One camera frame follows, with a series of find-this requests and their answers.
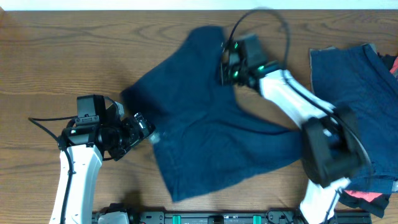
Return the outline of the dark navy shorts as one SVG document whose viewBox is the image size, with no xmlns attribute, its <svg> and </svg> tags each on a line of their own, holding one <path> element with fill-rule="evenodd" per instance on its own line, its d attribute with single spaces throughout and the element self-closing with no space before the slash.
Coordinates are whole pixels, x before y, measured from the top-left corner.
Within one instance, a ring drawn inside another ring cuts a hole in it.
<svg viewBox="0 0 398 224">
<path fill-rule="evenodd" d="M 180 48 L 121 92 L 130 113 L 155 126 L 154 153 L 173 201 L 230 187 L 300 159 L 298 131 L 237 104 L 218 81 L 221 27 L 192 30 Z"/>
</svg>

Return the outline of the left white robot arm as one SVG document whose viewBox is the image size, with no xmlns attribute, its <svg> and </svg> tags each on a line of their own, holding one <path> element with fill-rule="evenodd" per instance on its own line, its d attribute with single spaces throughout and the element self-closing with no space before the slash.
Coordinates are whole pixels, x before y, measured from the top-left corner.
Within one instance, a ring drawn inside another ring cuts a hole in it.
<svg viewBox="0 0 398 224">
<path fill-rule="evenodd" d="M 59 136 L 60 179 L 51 223 L 91 223 L 94 193 L 105 152 L 114 161 L 154 131 L 143 115 L 124 116 L 123 106 L 106 106 L 102 95 L 79 96 L 77 117 Z"/>
</svg>

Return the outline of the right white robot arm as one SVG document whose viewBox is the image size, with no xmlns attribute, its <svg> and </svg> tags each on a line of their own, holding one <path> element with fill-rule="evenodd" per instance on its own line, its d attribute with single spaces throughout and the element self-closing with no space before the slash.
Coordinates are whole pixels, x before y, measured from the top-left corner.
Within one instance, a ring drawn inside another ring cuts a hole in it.
<svg viewBox="0 0 398 224">
<path fill-rule="evenodd" d="M 351 178 L 370 165 L 354 111 L 321 100 L 278 61 L 269 61 L 256 35 L 229 37 L 220 62 L 222 85 L 247 86 L 277 105 L 302 135 L 307 192 L 294 223 L 338 223 L 334 209 Z"/>
</svg>

